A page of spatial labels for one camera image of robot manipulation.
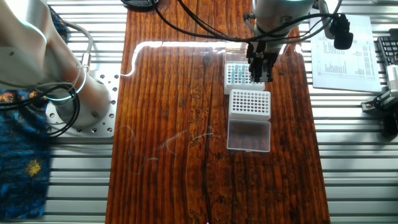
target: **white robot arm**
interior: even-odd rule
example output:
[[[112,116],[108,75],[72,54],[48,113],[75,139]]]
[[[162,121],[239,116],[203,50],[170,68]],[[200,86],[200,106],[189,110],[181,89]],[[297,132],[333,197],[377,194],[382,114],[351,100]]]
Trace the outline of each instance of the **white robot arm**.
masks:
[[[319,1],[321,12],[327,13],[325,1]],[[272,81],[272,67],[282,45],[292,42],[285,38],[299,25],[295,21],[309,13],[314,2],[253,0],[253,13],[247,18],[256,19],[253,31],[258,37],[249,44],[247,52],[252,80]],[[333,13],[333,22],[337,20],[338,7]],[[347,25],[348,21],[342,21],[337,22],[338,27],[344,22]],[[327,36],[341,36],[341,31],[333,30],[332,26],[330,19],[325,19],[323,28],[330,31]],[[60,82],[72,83],[81,104],[74,126],[93,124],[106,114],[110,104],[109,92],[100,81],[89,76],[90,55],[83,57],[86,60],[83,65],[77,60],[55,30],[44,0],[0,0],[0,30],[0,88],[45,91]],[[71,96],[66,91],[51,92],[47,96],[57,107],[58,115],[64,121],[69,120],[73,114]]]
[[[89,76],[88,69],[58,35],[44,0],[0,0],[0,30],[0,88],[45,91],[57,83],[72,83],[80,99],[74,126],[96,123],[107,113],[108,90]],[[58,91],[47,97],[57,107],[58,115],[70,120],[71,96]]]
[[[349,22],[345,15],[338,17],[336,14],[341,2],[342,0],[338,1],[333,13],[336,17],[333,20],[330,18],[323,19],[323,27],[319,31],[324,29],[326,36],[335,40],[335,47],[344,50],[351,47],[353,35],[349,33]],[[283,44],[297,42],[284,39],[294,27],[300,24],[300,22],[293,21],[308,15],[314,3],[322,14],[329,14],[325,0],[253,0],[254,13],[248,15],[245,20],[249,24],[249,18],[256,19],[256,26],[253,31],[257,36],[265,35],[290,22],[292,24],[272,35],[252,42],[252,45],[249,46],[246,57],[251,65],[249,71],[252,75],[252,81],[271,82],[273,80],[272,68]]]

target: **blue fabric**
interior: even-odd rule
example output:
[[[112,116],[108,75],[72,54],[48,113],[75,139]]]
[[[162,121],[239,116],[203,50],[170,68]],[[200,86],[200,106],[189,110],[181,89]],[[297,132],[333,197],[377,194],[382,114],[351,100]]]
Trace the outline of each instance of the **blue fabric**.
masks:
[[[31,91],[0,90],[0,103],[33,97]],[[0,222],[43,215],[49,187],[49,137],[45,99],[0,112]]]

